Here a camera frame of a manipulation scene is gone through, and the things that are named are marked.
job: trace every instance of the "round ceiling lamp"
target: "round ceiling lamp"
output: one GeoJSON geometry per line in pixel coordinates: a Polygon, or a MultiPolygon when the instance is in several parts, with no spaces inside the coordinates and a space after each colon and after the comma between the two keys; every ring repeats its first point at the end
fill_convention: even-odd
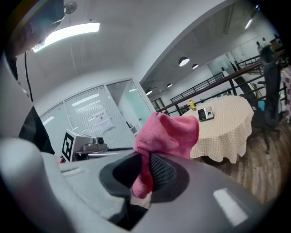
{"type": "Polygon", "coordinates": [[[186,65],[188,62],[190,61],[190,59],[188,57],[181,57],[179,59],[179,66],[184,66],[186,65]]]}
{"type": "Polygon", "coordinates": [[[199,65],[198,64],[193,64],[192,69],[197,68],[199,65]]]}
{"type": "Polygon", "coordinates": [[[146,91],[145,91],[145,93],[146,93],[146,95],[148,96],[149,94],[151,94],[153,91],[151,90],[151,89],[147,89],[146,91]]]}

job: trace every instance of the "black mesh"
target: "black mesh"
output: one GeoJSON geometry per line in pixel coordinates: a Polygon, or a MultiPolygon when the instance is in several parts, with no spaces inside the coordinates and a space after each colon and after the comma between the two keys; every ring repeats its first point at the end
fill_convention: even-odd
{"type": "Polygon", "coordinates": [[[150,172],[154,183],[153,191],[162,189],[176,177],[174,168],[154,155],[151,155],[150,172]]]}

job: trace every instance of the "wooden floor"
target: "wooden floor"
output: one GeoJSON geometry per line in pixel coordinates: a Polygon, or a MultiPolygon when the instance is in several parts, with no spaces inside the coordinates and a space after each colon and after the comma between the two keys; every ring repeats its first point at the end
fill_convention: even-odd
{"type": "Polygon", "coordinates": [[[217,168],[251,191],[262,203],[280,194],[291,171],[291,124],[281,121],[276,133],[269,134],[270,153],[266,154],[263,136],[247,142],[246,154],[238,162],[227,162],[217,168]]]}

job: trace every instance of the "metal railing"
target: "metal railing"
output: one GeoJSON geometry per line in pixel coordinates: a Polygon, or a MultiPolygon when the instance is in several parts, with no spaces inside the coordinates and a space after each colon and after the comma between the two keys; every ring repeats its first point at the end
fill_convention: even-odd
{"type": "Polygon", "coordinates": [[[221,78],[224,78],[224,75],[223,75],[222,72],[221,73],[218,73],[217,75],[214,75],[213,77],[211,77],[211,78],[209,78],[209,79],[207,79],[207,80],[205,80],[205,81],[203,81],[203,82],[201,82],[201,83],[199,83],[197,85],[195,85],[194,87],[191,87],[187,91],[185,91],[185,92],[183,92],[183,93],[181,93],[181,94],[179,94],[179,95],[171,98],[171,101],[172,102],[178,101],[178,100],[182,99],[183,97],[185,97],[185,96],[187,96],[189,94],[194,93],[195,91],[198,91],[200,89],[203,89],[207,85],[210,85],[211,83],[216,82],[217,80],[219,80],[221,78]]]}
{"type": "MultiPolygon", "coordinates": [[[[283,54],[285,54],[285,50],[284,50],[284,51],[280,51],[280,52],[278,52],[278,53],[277,53],[277,56],[281,56],[281,55],[283,55],[283,54]]],[[[245,85],[245,84],[247,84],[247,83],[251,83],[251,82],[253,82],[253,81],[255,81],[255,80],[259,79],[259,78],[262,78],[264,75],[260,75],[260,76],[258,76],[258,77],[255,77],[255,78],[253,78],[253,79],[251,79],[251,80],[249,80],[249,81],[246,81],[246,82],[244,82],[244,83],[242,83],[242,84],[239,84],[239,85],[237,85],[237,86],[234,86],[234,85],[233,85],[232,79],[237,78],[237,77],[241,76],[242,74],[250,73],[251,71],[257,69],[257,68],[260,67],[260,66],[261,66],[261,62],[260,62],[260,61],[253,62],[252,64],[246,66],[245,68],[240,69],[239,71],[237,71],[237,72],[235,72],[235,73],[233,73],[233,74],[231,74],[231,75],[229,75],[229,76],[226,76],[226,77],[220,78],[219,80],[214,81],[213,83],[211,83],[211,84],[205,86],[205,87],[202,88],[202,89],[199,89],[199,90],[197,90],[197,91],[195,91],[195,92],[193,92],[193,93],[191,93],[191,94],[189,94],[189,95],[187,95],[187,96],[183,96],[183,97],[180,98],[179,100],[177,100],[177,101],[175,101],[175,102],[173,102],[173,103],[171,103],[171,104],[165,106],[164,108],[159,109],[158,112],[161,112],[161,111],[163,111],[163,110],[167,110],[168,108],[175,106],[175,107],[176,107],[176,110],[175,110],[175,111],[171,111],[171,112],[169,112],[169,113],[167,113],[167,114],[169,115],[169,114],[171,114],[171,113],[178,112],[179,115],[181,116],[181,115],[182,115],[182,111],[181,111],[181,110],[183,110],[183,109],[185,109],[185,108],[189,108],[190,105],[187,105],[187,106],[184,106],[184,107],[179,107],[179,106],[178,106],[179,103],[181,103],[181,102],[183,102],[183,101],[186,101],[186,100],[189,100],[190,98],[192,98],[192,97],[194,97],[194,96],[197,96],[197,95],[199,95],[199,94],[201,94],[201,93],[203,93],[203,92],[205,92],[205,91],[207,91],[207,90],[210,90],[210,89],[212,89],[212,88],[214,88],[214,87],[216,87],[216,86],[218,86],[218,85],[220,85],[220,84],[222,84],[222,83],[225,83],[225,82],[227,82],[227,81],[229,81],[229,82],[231,83],[231,88],[228,88],[228,89],[226,89],[226,90],[224,90],[224,91],[221,91],[221,92],[219,92],[219,93],[217,93],[217,94],[215,94],[215,95],[213,95],[213,96],[211,96],[211,97],[208,97],[208,98],[206,98],[206,99],[203,99],[203,100],[197,101],[197,102],[195,102],[194,104],[197,105],[197,104],[199,104],[199,103],[203,103],[203,102],[205,102],[205,101],[207,101],[207,100],[209,100],[209,99],[211,99],[211,98],[215,98],[215,97],[217,97],[217,96],[219,96],[219,95],[222,95],[222,94],[224,94],[224,93],[227,93],[227,92],[229,93],[230,91],[233,91],[233,94],[234,94],[234,95],[237,95],[237,93],[236,93],[236,88],[241,87],[242,85],[245,85]]],[[[256,89],[254,89],[254,90],[251,90],[251,91],[247,92],[246,94],[253,93],[253,92],[258,91],[258,90],[260,90],[260,89],[262,89],[262,88],[264,88],[264,86],[259,87],[259,88],[256,88],[256,89]]],[[[286,88],[286,85],[285,85],[285,84],[284,84],[283,88],[280,89],[280,91],[284,91],[284,93],[285,93],[285,98],[282,98],[281,101],[282,101],[282,100],[285,100],[285,102],[286,102],[286,100],[287,100],[287,98],[286,98],[286,89],[287,89],[287,88],[286,88]]],[[[262,96],[262,97],[260,97],[260,98],[258,98],[258,99],[254,99],[254,101],[262,100],[262,99],[264,99],[265,97],[266,97],[266,96],[262,96]]]]}

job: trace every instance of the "yellow bottle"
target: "yellow bottle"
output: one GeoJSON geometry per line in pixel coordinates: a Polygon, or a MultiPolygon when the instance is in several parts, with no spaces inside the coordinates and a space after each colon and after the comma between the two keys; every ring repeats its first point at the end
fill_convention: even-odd
{"type": "Polygon", "coordinates": [[[192,110],[193,110],[193,111],[196,111],[195,104],[193,103],[193,101],[192,101],[192,100],[189,100],[189,104],[190,104],[190,106],[191,106],[192,110]]]}

